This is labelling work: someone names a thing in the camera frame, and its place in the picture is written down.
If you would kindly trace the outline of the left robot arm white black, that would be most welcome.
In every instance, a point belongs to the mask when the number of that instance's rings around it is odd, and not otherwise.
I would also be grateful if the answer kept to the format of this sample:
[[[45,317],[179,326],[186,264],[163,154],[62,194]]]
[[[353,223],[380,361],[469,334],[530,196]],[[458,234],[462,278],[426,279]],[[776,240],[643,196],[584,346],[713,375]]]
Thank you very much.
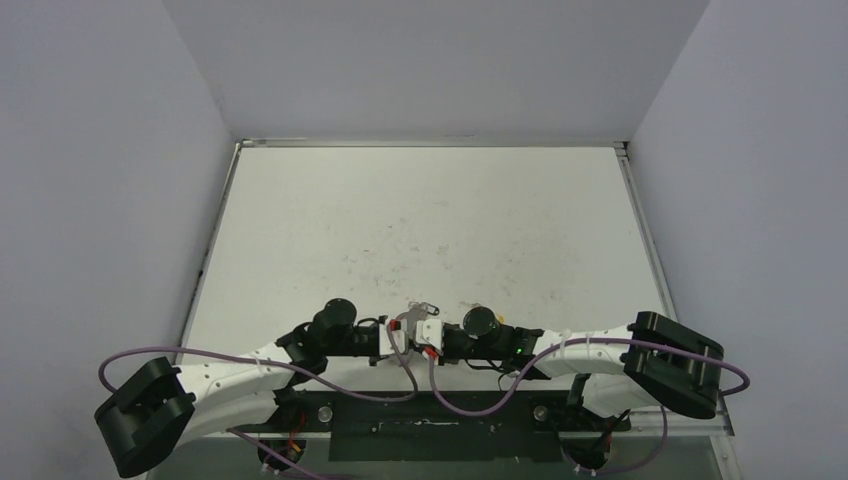
[[[299,405],[286,390],[309,381],[344,390],[322,377],[330,358],[399,351],[383,319],[358,325],[355,317],[350,301],[333,299],[311,321],[245,354],[184,349],[198,364],[175,365],[167,357],[172,348],[149,348],[153,359],[121,385],[101,381],[110,395],[94,419],[118,475],[144,474],[177,447],[231,427],[290,428]]]

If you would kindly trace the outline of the silver carabiner keyring with rings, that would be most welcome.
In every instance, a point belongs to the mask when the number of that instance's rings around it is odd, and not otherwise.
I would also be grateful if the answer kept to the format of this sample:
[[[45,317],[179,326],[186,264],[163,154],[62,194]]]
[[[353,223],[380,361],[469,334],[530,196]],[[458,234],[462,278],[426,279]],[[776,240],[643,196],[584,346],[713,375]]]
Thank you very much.
[[[424,302],[410,302],[405,312],[400,313],[396,320],[399,322],[399,328],[406,332],[413,332],[418,322],[427,320],[431,316],[427,315],[421,308]]]

